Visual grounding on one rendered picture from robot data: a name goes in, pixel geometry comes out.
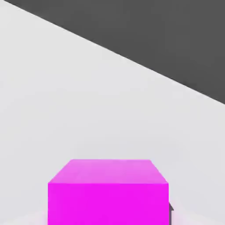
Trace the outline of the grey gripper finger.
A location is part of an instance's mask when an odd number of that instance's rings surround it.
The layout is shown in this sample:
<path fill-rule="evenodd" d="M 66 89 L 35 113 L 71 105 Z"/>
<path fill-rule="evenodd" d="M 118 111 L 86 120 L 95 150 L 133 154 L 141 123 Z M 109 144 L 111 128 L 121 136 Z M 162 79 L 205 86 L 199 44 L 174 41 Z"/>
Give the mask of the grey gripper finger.
<path fill-rule="evenodd" d="M 189 225 L 184 209 L 178 204 L 169 203 L 169 225 Z"/>

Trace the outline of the small magenta cube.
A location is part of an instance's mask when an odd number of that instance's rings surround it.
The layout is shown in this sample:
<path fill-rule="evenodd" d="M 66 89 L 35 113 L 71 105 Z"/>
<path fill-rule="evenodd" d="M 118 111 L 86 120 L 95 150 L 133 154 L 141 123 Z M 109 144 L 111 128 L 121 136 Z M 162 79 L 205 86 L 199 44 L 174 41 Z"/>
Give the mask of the small magenta cube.
<path fill-rule="evenodd" d="M 71 160 L 48 183 L 47 225 L 169 225 L 169 184 L 150 160 Z"/>

